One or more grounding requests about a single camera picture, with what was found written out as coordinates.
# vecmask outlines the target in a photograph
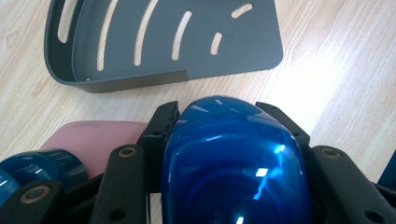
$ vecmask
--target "round hole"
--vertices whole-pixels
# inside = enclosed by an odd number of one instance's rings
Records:
[[[364,215],[375,223],[384,223],[385,219],[375,211],[365,211]]]
[[[326,156],[328,156],[328,157],[332,157],[332,158],[340,158],[341,157],[340,153],[338,153],[337,151],[331,150],[331,149],[323,148],[321,150],[321,152],[326,154]]]
[[[136,153],[136,149],[132,147],[123,148],[119,151],[121,157],[131,157]]]
[[[126,217],[125,212],[120,208],[117,208],[116,210],[110,213],[110,220],[112,221],[120,221],[125,217]]]
[[[45,198],[50,193],[50,187],[37,186],[26,190],[21,196],[21,203],[35,203]]]

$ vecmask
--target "blue plastic part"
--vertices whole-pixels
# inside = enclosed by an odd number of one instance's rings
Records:
[[[8,197],[21,186],[6,171],[0,169],[0,207],[6,202]]]
[[[382,173],[381,177],[378,180],[378,184],[384,186],[388,189],[396,190],[396,150],[394,150],[390,161],[385,167],[384,173]]]
[[[86,180],[81,161],[63,149],[23,152],[0,163],[0,168],[12,175],[20,185],[35,180],[58,180],[70,189]]]
[[[163,223],[310,223],[302,154],[292,134],[247,102],[191,103],[169,138]]]

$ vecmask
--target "wooden table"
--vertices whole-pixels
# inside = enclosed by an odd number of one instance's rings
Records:
[[[223,94],[277,105],[344,150],[372,181],[396,149],[396,1],[276,0],[284,48],[271,70],[92,94],[57,83],[44,63],[50,1],[0,2],[0,159],[38,149],[75,120],[149,121],[155,108]],[[153,223],[161,223],[160,197]]]

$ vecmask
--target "gray plastic tray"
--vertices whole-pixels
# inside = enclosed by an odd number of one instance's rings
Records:
[[[49,7],[46,63],[57,81],[84,91],[120,91],[270,69],[283,57],[274,0],[159,0],[148,20],[141,64],[135,65],[137,33],[149,1],[118,0],[108,26],[104,68],[99,71],[98,45],[112,1],[77,1],[63,43],[58,29],[64,2],[52,0]],[[232,13],[245,4],[252,9],[233,18]],[[175,36],[187,11],[191,18],[175,61]],[[222,39],[219,52],[213,55],[210,50],[216,33],[222,33]]]

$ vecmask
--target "light wood grain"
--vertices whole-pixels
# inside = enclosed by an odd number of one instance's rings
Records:
[[[50,77],[44,27],[50,1],[0,2],[0,159],[39,148],[75,120],[149,121],[178,100],[231,95],[279,106],[311,145],[347,152],[372,181],[396,149],[396,1],[276,0],[283,62],[268,71],[91,94]],[[161,204],[153,197],[153,223]]]

